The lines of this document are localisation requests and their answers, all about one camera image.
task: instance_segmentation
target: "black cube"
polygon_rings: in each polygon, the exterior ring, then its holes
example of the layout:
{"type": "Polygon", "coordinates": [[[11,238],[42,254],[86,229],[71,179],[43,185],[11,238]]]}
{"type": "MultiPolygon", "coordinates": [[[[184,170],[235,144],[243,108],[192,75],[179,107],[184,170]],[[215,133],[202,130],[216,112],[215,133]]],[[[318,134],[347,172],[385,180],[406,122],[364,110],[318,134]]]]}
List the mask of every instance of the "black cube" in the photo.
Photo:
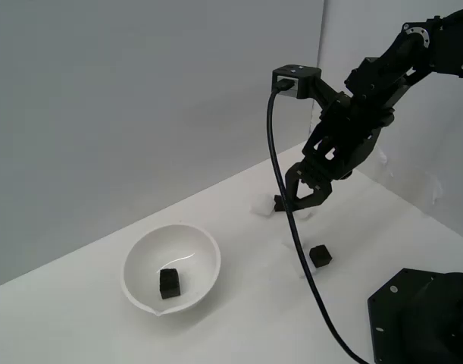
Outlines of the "black cube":
{"type": "Polygon", "coordinates": [[[312,259],[315,268],[324,267],[332,260],[332,256],[330,256],[329,250],[327,250],[325,245],[314,246],[312,249],[310,249],[308,256],[310,256],[310,259],[312,259]]]}
{"type": "Polygon", "coordinates": [[[177,269],[162,269],[160,291],[163,300],[180,296],[179,273],[177,269]]]}

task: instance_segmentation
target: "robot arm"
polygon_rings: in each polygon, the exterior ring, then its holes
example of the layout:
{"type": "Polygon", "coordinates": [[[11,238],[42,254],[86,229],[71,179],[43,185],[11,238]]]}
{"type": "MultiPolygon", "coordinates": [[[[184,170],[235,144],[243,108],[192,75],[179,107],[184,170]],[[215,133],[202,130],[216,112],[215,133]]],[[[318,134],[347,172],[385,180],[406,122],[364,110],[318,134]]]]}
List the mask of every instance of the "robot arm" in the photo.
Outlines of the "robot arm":
{"type": "MultiPolygon", "coordinates": [[[[273,72],[295,86],[281,93],[314,99],[321,122],[308,138],[304,159],[286,173],[286,191],[294,210],[318,206],[332,193],[332,180],[346,179],[372,152],[380,131],[393,120],[393,106],[408,89],[431,72],[463,78],[463,10],[423,23],[408,23],[379,58],[365,58],[345,81],[352,93],[336,92],[315,67],[289,64],[273,72]],[[299,182],[313,192],[299,199],[299,182]]],[[[280,196],[275,210],[283,211],[280,196]]]]}

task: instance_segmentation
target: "white bowl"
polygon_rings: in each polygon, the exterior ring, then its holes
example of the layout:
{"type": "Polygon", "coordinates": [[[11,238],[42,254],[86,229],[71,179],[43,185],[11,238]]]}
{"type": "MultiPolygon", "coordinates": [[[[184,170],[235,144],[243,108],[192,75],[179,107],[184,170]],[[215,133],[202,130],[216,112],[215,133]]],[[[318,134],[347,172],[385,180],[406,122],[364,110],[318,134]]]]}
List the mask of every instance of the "white bowl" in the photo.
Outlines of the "white bowl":
{"type": "Polygon", "coordinates": [[[207,232],[190,224],[157,228],[137,241],[125,259],[120,283],[135,306],[160,316],[183,311],[202,300],[216,282],[221,255],[207,232]],[[163,300],[159,272],[175,268],[180,296],[163,300]]]}

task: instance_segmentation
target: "white wall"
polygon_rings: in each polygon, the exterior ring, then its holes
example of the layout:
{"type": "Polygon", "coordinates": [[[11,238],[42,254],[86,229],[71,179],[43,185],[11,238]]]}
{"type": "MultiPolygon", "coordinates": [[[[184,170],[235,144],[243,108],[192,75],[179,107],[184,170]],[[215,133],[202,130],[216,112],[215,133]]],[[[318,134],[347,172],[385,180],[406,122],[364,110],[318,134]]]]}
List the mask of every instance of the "white wall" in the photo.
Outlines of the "white wall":
{"type": "MultiPolygon", "coordinates": [[[[326,0],[319,59],[324,79],[345,89],[351,69],[365,57],[382,55],[404,23],[444,17],[461,8],[463,0],[326,0]]],[[[430,75],[395,109],[394,123],[379,140],[393,177],[381,181],[463,235],[463,80],[430,75]],[[436,180],[444,194],[432,206],[436,180]]],[[[377,177],[374,163],[371,158],[360,169],[377,177]]]]}
{"type": "MultiPolygon", "coordinates": [[[[267,158],[271,71],[316,64],[322,8],[0,0],[0,283],[267,158]]],[[[283,150],[311,105],[277,104],[283,150]]]]}

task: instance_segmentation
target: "white table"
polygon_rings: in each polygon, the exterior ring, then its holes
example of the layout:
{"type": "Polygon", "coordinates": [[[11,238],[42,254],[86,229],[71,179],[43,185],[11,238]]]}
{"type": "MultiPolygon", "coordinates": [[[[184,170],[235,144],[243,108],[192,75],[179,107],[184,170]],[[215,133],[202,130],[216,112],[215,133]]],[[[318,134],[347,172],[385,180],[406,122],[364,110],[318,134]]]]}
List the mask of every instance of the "white table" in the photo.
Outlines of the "white table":
{"type": "MultiPolygon", "coordinates": [[[[280,156],[283,170],[300,148],[280,156]]],[[[334,260],[316,274],[340,334],[373,362],[367,298],[403,267],[463,271],[463,238],[355,171],[336,182],[303,236],[334,260]]],[[[0,364],[351,363],[280,243],[285,216],[249,214],[256,193],[277,191],[263,162],[0,286],[0,364]],[[216,238],[222,268],[196,308],[154,317],[120,291],[120,265],[153,227],[176,221],[216,238]]]]}

